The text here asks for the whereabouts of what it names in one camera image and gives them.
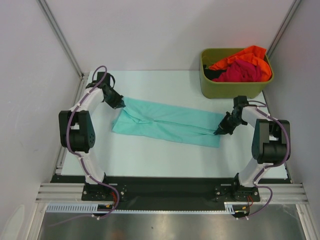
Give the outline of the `teal t shirt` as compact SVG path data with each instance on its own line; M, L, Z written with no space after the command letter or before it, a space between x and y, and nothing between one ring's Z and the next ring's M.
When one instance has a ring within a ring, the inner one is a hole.
M126 97L125 107L112 123L112 131L175 143L219 148L215 135L221 113Z

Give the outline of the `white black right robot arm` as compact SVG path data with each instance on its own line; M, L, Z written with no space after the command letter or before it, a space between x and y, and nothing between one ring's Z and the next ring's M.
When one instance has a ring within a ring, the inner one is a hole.
M264 112L264 107L264 104L251 104L246 96L237 96L233 99L232 112L226 112L214 131L215 135L232 135L240 125L254 128L252 158L246 167L237 173L236 185L230 188L231 196L237 201L247 197L248 188L256 187L269 169L283 165L290 158L290 122Z

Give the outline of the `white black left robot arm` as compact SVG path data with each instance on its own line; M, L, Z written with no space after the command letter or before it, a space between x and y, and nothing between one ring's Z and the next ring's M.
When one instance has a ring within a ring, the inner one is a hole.
M100 200L110 196L111 188L104 184L105 172L96 160L92 148L96 142L96 134L91 114L101 103L112 109L125 107L124 97L115 89L115 78L107 72L93 74L96 79L90 82L80 100L69 110L58 114L59 135L61 145L74 155L84 172L85 182L95 185L93 194Z

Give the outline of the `olive green plastic bin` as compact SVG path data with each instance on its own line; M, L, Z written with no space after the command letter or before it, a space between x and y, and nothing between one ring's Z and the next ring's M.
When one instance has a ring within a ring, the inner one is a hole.
M271 78L267 82L215 82L204 75L203 65L209 66L245 48L207 48L200 54L200 87L208 99L231 99L239 95L255 98L273 80L273 70L265 53L264 60L271 68Z

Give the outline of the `black garment in bin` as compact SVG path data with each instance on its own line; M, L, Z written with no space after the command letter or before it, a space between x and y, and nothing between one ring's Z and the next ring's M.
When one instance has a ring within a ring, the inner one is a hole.
M226 70L211 70L207 67L206 64L203 65L204 76L214 82L219 82L218 78L221 74L225 73Z

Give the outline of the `magenta t shirt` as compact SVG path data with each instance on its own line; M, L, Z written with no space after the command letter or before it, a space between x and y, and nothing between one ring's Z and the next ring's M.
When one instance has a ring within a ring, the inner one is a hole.
M220 83L256 83L261 80L261 68L244 60L235 60L212 79L213 82Z

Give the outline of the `orange t shirt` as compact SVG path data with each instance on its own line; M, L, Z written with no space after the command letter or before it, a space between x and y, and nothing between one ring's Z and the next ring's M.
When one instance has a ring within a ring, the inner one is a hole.
M252 45L217 61L208 68L211 70L226 70L235 60L243 60L255 66L259 66L262 71L262 80L260 82L267 82L272 77L272 70L270 65L264 60L266 51L265 48Z

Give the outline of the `aluminium corner post left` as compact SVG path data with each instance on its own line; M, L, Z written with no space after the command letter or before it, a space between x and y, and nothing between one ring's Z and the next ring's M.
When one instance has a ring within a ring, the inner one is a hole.
M62 50L64 51L66 57L68 58L73 70L76 72L80 80L84 77L84 72L82 71L76 56L74 55L72 48L70 47L56 17L54 16L48 2L46 0L36 0L36 3L39 5L44 17L46 18L53 34L58 40Z

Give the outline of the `aluminium corner post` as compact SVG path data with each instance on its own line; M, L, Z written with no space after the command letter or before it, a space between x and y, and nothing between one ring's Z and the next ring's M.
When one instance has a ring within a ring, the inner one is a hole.
M271 59L273 53L275 52L279 42L281 41L283 35L285 34L291 21L293 20L296 12L300 8L302 2L303 2L303 0L293 0L292 1L292 4L290 5L288 12L286 13L282 23L280 24L279 29L277 30L268 50L266 52L266 55L269 59Z
M84 72L82 71L76 56L74 55L72 48L70 47L56 17L54 16L48 2L46 0L36 0L36 3L39 5L44 17L46 18L53 34L58 40L62 50L64 51L66 57L68 58L73 70L76 72L80 80L84 77Z

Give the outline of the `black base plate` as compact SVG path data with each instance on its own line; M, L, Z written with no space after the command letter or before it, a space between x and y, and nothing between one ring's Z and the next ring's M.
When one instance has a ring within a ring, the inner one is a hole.
M258 203L263 191L241 187L234 178L107 177L109 187L84 176L54 175L52 184L79 187L83 202L111 204L124 211L219 211L226 202Z

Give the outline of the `aluminium front rail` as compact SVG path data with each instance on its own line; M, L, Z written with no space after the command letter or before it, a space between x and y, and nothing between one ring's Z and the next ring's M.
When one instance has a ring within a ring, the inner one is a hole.
M43 183L40 185L35 201L37 203L80 203L84 189L83 183ZM300 184L260 184L260 203L266 203L270 191L272 192L271 204L307 205L309 203L305 189Z

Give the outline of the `aluminium corner post right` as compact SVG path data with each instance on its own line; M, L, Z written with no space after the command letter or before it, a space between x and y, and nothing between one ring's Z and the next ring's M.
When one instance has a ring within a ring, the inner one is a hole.
M296 12L300 8L302 2L303 2L303 0L293 0L292 1L292 4L290 5L288 12L286 13L282 23L280 24L279 29L277 30L268 50L266 52L266 55L269 59L271 59L273 53L275 52L279 42L281 41L283 35L285 34L291 21L293 20Z

